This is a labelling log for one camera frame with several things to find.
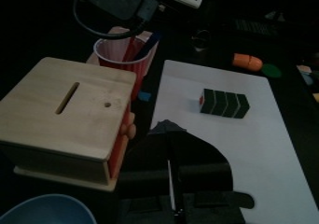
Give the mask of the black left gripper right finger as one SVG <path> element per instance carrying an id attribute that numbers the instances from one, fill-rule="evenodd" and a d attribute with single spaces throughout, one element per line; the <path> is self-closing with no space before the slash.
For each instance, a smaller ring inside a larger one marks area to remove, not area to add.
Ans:
<path id="1" fill-rule="evenodd" d="M 169 195 L 176 224 L 248 224 L 233 191 L 230 164 L 218 150 L 176 123 L 166 124 Z"/>

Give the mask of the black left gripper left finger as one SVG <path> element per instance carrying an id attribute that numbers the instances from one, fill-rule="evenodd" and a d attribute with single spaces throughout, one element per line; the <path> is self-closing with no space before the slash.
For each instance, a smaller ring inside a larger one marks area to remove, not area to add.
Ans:
<path id="1" fill-rule="evenodd" d="M 118 183 L 118 224 L 174 224 L 169 200 L 165 135 L 161 121 L 129 149 Z"/>

